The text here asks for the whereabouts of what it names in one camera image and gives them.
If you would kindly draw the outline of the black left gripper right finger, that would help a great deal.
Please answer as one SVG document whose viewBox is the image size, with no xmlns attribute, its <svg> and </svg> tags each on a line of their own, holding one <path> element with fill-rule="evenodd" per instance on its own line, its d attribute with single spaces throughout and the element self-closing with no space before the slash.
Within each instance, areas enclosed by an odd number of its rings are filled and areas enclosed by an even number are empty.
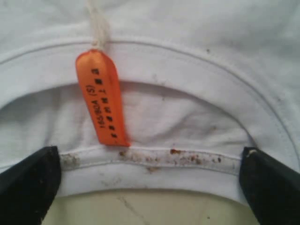
<svg viewBox="0 0 300 225">
<path fill-rule="evenodd" d="M 265 152 L 245 147 L 240 186 L 261 225 L 300 223 L 300 174 Z"/>
</svg>

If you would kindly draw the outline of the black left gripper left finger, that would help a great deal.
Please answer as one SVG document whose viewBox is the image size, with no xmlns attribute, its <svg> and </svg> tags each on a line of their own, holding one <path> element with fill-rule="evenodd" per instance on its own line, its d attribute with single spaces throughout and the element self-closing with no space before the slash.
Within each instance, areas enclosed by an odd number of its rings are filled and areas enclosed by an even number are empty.
<svg viewBox="0 0 300 225">
<path fill-rule="evenodd" d="M 0 223 L 40 225 L 61 183 L 56 146 L 43 147 L 0 174 Z"/>
</svg>

